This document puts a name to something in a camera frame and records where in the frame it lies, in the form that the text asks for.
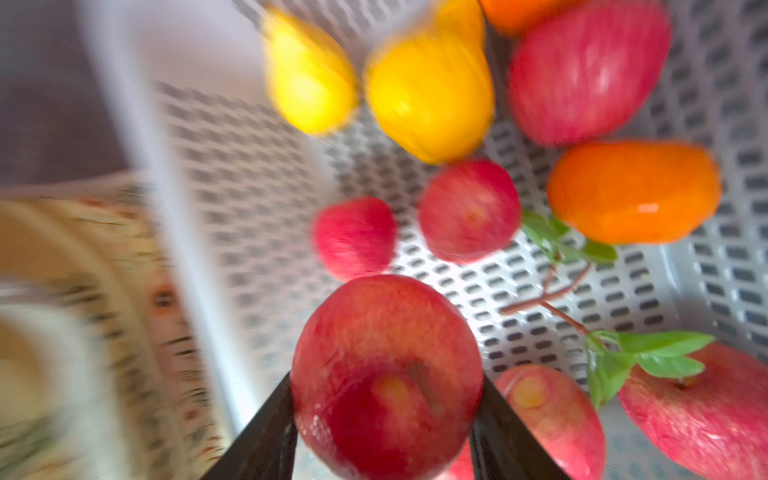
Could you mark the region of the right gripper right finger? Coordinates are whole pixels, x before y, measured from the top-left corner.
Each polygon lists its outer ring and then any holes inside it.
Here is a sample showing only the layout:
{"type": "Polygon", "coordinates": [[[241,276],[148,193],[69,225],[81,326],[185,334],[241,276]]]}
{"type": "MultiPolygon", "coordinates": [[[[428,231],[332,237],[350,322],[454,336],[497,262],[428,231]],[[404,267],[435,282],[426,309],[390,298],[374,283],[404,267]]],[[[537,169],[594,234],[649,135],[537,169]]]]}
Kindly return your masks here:
{"type": "Polygon", "coordinates": [[[569,480],[488,376],[469,436],[476,479],[569,480]]]}

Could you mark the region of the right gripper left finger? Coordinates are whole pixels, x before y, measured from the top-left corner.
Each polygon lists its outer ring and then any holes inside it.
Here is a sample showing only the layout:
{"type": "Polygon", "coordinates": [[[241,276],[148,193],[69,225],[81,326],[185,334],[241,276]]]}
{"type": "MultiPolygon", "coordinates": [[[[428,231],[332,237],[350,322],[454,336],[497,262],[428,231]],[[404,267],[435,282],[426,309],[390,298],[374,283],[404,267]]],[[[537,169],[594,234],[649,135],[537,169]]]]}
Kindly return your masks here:
{"type": "Polygon", "coordinates": [[[297,437],[287,373],[202,480],[291,480],[297,437]]]}

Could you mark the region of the cream canvas tote bag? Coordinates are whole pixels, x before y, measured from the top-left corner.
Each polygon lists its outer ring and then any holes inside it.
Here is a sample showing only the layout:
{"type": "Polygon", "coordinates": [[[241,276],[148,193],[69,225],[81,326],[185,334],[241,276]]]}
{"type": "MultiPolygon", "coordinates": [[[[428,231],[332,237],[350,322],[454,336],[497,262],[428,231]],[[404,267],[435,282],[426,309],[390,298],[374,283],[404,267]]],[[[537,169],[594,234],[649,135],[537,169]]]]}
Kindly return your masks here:
{"type": "Polygon", "coordinates": [[[2,477],[199,479],[227,443],[151,215],[3,202],[2,477]]]}

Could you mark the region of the yellow lemon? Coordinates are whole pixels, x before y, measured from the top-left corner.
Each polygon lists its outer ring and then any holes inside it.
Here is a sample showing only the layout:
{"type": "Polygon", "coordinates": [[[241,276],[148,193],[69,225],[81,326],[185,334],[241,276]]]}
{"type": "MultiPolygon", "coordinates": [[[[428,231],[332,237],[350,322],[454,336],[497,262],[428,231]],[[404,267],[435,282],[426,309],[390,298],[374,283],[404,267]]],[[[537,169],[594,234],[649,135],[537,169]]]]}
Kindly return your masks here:
{"type": "Polygon", "coordinates": [[[363,81],[379,127],[409,154],[431,165],[472,154],[496,103],[479,2],[434,2],[431,22],[369,55],[363,81]]]}

